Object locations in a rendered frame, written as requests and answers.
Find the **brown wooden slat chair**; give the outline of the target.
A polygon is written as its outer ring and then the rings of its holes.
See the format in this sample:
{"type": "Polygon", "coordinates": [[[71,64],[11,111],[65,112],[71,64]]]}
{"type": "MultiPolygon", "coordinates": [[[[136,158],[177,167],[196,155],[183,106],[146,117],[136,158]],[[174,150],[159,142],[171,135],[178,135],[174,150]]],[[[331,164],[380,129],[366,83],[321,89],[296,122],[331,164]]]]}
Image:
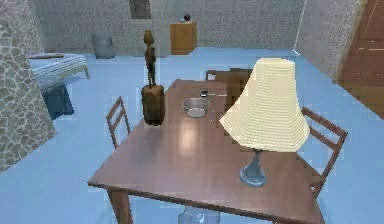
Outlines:
{"type": "Polygon", "coordinates": [[[106,122],[108,125],[108,129],[110,132],[110,136],[112,139],[112,143],[114,148],[117,148],[119,143],[117,142],[115,131],[120,123],[121,120],[124,120],[127,134],[131,133],[130,125],[129,125],[129,119],[126,113],[126,109],[124,106],[123,98],[119,96],[111,109],[109,110],[108,114],[106,115],[106,122]]]}
{"type": "Polygon", "coordinates": [[[228,111],[243,92],[251,73],[251,69],[243,68],[230,68],[227,71],[208,70],[205,80],[208,81],[208,77],[213,75],[214,81],[227,85],[225,110],[228,111]]]}
{"type": "Polygon", "coordinates": [[[338,136],[338,140],[336,142],[332,141],[330,138],[326,137],[325,135],[321,134],[319,131],[314,129],[313,127],[310,127],[310,134],[315,137],[317,140],[322,142],[324,145],[326,145],[331,151],[332,155],[330,159],[327,162],[327,165],[322,173],[319,173],[314,167],[312,167],[308,162],[306,162],[302,157],[299,155],[296,156],[296,160],[301,163],[303,166],[306,178],[309,181],[309,188],[313,193],[313,196],[317,198],[324,186],[324,184],[327,181],[327,177],[329,173],[331,172],[339,153],[343,147],[343,144],[348,136],[348,133],[337,126],[336,124],[332,123],[331,121],[327,120],[326,118],[322,117],[321,115],[315,113],[314,111],[310,110],[307,107],[303,107],[301,110],[302,114],[309,117],[311,120],[315,121],[319,125],[325,127],[332,133],[336,134],[338,136]]]}

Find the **silver metal bowl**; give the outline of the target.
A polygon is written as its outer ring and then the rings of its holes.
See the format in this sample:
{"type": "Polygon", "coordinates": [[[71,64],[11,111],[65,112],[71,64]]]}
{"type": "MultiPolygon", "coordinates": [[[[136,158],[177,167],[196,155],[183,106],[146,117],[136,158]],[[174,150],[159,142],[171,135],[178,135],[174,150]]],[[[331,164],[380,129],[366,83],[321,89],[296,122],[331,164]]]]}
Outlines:
{"type": "Polygon", "coordinates": [[[207,114],[210,102],[206,98],[188,98],[182,103],[184,112],[191,118],[202,118],[207,114]]]}

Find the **brown wooden figure statue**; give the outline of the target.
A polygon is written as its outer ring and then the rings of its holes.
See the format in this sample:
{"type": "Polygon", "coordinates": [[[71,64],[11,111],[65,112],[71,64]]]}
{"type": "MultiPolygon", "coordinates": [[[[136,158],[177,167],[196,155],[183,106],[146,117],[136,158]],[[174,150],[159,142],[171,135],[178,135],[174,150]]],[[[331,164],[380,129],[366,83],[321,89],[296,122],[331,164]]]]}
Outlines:
{"type": "Polygon", "coordinates": [[[148,84],[141,90],[144,120],[148,125],[158,126],[163,123],[165,116],[164,87],[155,81],[155,48],[152,32],[144,32],[146,44],[145,62],[148,74],[148,84]]]}

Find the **brown wooden dining table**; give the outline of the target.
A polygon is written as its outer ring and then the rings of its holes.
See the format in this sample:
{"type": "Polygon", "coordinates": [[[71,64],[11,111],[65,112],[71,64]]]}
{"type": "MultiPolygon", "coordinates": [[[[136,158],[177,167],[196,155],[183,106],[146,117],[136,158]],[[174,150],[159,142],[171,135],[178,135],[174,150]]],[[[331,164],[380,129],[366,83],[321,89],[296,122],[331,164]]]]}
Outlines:
{"type": "Polygon", "coordinates": [[[133,224],[128,196],[254,217],[282,224],[325,224],[294,153],[264,152],[262,187],[239,178],[254,154],[233,142],[219,123],[226,103],[220,82],[176,80],[166,92],[162,125],[140,122],[90,178],[112,193],[119,224],[133,224]],[[202,118],[186,115],[182,103],[207,89],[202,118]]]}

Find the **cream shade table lamp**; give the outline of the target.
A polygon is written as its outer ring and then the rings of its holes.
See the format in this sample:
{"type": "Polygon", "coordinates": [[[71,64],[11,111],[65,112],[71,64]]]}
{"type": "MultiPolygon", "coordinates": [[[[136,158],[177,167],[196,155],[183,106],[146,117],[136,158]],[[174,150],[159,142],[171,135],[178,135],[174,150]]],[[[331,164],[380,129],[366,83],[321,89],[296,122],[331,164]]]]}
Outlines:
{"type": "Polygon", "coordinates": [[[295,153],[309,136],[297,97],[295,63],[284,58],[257,60],[244,90],[220,123],[233,140],[255,153],[240,170],[240,180],[248,186],[263,186],[266,176],[260,154],[295,153]]]}

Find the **orange wooden cabinet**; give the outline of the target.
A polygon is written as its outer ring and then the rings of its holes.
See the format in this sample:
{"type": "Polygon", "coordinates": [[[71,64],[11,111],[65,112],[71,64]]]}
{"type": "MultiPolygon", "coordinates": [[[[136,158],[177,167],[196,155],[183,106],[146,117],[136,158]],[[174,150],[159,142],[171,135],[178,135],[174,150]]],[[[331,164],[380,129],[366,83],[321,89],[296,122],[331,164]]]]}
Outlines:
{"type": "Polygon", "coordinates": [[[190,54],[197,46],[197,23],[171,23],[170,42],[172,55],[190,54]]]}

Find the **grey metal bin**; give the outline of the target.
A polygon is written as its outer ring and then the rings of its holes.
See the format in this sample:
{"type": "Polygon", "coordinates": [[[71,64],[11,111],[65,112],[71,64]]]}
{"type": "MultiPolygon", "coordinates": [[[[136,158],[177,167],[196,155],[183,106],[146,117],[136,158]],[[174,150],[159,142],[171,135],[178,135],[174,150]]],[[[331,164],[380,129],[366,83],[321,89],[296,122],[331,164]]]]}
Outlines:
{"type": "Polygon", "coordinates": [[[115,57],[112,37],[104,33],[91,35],[94,53],[97,59],[111,59],[115,57]]]}

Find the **dark blue cloth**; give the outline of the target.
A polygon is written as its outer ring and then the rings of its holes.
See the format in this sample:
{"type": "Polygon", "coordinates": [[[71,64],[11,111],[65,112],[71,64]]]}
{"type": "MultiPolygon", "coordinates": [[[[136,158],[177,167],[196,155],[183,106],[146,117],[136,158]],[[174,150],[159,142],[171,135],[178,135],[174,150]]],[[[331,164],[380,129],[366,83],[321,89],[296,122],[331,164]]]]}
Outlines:
{"type": "Polygon", "coordinates": [[[64,83],[57,83],[41,91],[52,120],[62,115],[72,115],[74,109],[64,83]]]}

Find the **white striped bed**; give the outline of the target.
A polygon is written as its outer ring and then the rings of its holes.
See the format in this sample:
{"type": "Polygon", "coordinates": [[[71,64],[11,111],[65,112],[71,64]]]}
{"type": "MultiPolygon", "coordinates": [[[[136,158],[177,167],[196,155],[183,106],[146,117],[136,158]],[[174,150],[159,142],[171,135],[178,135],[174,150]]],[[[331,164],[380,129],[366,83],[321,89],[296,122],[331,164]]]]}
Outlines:
{"type": "Polygon", "coordinates": [[[41,90],[61,83],[65,78],[84,71],[89,79],[86,57],[80,54],[64,53],[64,58],[28,59],[33,77],[41,90]]]}

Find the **brown flat object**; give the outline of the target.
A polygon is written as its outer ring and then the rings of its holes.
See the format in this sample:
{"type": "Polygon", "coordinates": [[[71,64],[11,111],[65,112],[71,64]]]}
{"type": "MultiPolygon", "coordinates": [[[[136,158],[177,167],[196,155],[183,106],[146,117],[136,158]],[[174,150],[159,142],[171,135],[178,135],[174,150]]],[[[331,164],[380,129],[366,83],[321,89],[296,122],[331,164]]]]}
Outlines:
{"type": "Polygon", "coordinates": [[[39,55],[33,55],[33,56],[28,56],[28,59],[31,60],[40,60],[40,59],[52,59],[52,58],[64,58],[64,54],[39,54],[39,55]]]}

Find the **brown wooden room door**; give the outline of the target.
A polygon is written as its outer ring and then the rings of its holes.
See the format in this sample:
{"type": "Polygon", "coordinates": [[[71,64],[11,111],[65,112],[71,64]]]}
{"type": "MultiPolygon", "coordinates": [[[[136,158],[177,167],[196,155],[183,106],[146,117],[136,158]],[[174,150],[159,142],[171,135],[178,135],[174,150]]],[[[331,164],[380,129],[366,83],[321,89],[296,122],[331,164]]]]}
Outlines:
{"type": "Polygon", "coordinates": [[[363,2],[339,84],[384,120],[384,0],[363,2]]]}

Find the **dark framed wall picture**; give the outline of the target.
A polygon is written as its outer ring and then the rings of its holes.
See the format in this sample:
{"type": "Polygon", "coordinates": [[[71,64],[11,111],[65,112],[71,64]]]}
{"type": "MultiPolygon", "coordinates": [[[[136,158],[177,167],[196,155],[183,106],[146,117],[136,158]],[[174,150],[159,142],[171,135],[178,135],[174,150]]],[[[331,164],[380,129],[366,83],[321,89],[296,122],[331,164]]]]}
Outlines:
{"type": "Polygon", "coordinates": [[[150,19],[149,0],[129,0],[130,13],[133,19],[150,19]]]}

